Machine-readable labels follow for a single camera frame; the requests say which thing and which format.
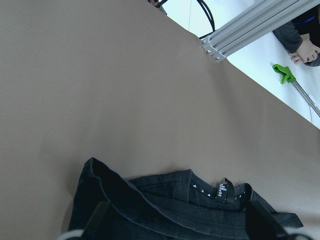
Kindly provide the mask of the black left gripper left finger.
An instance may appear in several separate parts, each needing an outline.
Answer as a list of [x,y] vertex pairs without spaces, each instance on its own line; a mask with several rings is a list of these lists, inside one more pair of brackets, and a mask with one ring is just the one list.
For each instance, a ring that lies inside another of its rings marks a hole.
[[82,240],[95,240],[99,229],[107,215],[111,203],[108,201],[101,201],[96,206],[90,219],[88,220],[83,233],[81,234]]

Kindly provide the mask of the bystander clasped hands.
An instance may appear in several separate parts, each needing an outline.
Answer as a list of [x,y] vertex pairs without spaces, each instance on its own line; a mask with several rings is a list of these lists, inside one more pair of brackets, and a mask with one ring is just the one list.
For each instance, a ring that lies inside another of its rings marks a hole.
[[318,58],[320,48],[309,39],[303,39],[296,52],[288,53],[290,59],[297,65],[300,63],[311,63]]

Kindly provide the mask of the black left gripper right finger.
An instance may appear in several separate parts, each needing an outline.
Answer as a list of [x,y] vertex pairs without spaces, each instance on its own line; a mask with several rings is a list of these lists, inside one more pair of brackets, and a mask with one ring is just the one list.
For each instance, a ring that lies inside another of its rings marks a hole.
[[246,233],[250,240],[286,240],[288,234],[272,214],[258,201],[246,207]]

